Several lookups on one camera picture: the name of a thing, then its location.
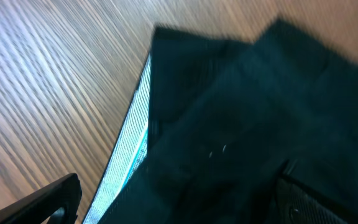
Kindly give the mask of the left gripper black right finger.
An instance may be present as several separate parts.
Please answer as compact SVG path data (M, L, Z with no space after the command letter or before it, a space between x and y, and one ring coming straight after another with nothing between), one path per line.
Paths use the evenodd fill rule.
M275 201L282 223L358 223L358 214L286 175L276 181Z

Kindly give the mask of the black shorts with mesh lining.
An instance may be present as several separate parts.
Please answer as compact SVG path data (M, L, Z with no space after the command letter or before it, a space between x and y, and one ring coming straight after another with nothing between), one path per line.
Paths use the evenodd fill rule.
M283 175L358 214L358 64L283 20L157 27L85 223L279 223Z

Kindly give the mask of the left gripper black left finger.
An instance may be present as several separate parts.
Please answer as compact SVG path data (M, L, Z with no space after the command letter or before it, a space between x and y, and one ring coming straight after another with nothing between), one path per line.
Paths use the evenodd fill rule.
M82 190L76 173L68 174L0 210L0 224L64 223L78 217Z

